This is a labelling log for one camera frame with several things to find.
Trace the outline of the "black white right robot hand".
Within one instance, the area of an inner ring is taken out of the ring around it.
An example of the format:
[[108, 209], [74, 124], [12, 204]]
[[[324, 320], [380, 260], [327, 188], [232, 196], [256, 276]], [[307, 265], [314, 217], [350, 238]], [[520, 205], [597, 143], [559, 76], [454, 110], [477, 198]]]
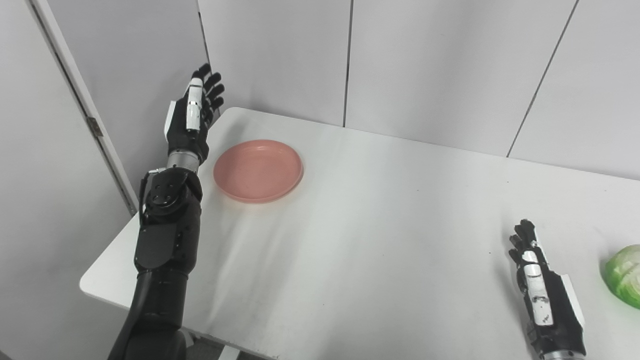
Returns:
[[509, 256], [529, 322], [528, 341], [540, 360], [585, 360], [585, 317], [572, 281], [550, 269], [528, 219], [514, 226]]

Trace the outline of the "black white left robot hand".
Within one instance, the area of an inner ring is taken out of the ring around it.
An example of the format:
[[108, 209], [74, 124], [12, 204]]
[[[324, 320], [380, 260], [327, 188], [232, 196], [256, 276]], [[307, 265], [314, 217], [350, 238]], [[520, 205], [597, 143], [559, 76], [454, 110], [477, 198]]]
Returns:
[[183, 95], [170, 102], [164, 125], [168, 155], [188, 152], [200, 166], [206, 161], [210, 151], [208, 132], [224, 104], [222, 94], [226, 88], [221, 80], [221, 74], [204, 63], [192, 73]]

